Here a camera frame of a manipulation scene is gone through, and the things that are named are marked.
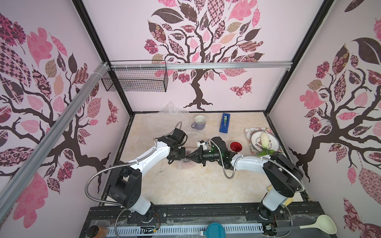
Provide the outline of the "white mug red inside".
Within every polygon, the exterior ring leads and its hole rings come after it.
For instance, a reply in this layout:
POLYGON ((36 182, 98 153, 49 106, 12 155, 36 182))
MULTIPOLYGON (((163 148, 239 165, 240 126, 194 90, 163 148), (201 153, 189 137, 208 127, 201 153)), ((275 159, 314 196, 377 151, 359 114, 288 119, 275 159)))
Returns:
POLYGON ((243 150, 243 146, 240 142, 232 141, 229 145, 230 150, 233 152, 241 152, 243 150))

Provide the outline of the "blue tape dispenser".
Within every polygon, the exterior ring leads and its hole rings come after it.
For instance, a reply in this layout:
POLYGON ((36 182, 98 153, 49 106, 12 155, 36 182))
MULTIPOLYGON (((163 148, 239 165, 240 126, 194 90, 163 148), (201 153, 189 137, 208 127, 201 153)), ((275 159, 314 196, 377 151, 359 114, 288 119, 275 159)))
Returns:
POLYGON ((230 114, 223 113, 220 123, 219 132, 221 133, 228 133, 229 130, 229 123, 230 123, 230 114))

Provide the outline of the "clear bubble wrap sheet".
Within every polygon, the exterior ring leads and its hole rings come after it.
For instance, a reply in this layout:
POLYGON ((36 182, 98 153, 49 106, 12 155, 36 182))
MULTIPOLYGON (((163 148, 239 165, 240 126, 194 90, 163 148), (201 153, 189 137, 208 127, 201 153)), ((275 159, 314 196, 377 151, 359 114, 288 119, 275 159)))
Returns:
POLYGON ((191 161, 189 159, 181 159, 177 162, 177 169, 178 170, 187 170, 195 167, 197 163, 194 161, 191 161))
POLYGON ((188 111, 182 111, 172 102, 157 113, 156 119, 156 137, 167 135, 174 129, 182 130, 189 138, 200 135, 198 130, 191 127, 192 115, 188 111))

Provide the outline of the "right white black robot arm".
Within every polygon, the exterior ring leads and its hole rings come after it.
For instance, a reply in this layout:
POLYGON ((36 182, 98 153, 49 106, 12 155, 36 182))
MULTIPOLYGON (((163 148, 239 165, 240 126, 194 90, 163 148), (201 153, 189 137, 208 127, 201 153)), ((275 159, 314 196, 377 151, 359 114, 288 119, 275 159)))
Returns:
POLYGON ((303 172, 280 152, 265 156, 242 155, 228 150, 222 138, 214 137, 207 142, 201 141, 186 159, 203 166, 206 162, 218 162, 227 179, 233 179, 240 170, 265 174, 272 186, 258 206, 258 213, 265 219, 287 199, 305 189, 301 182, 303 172))

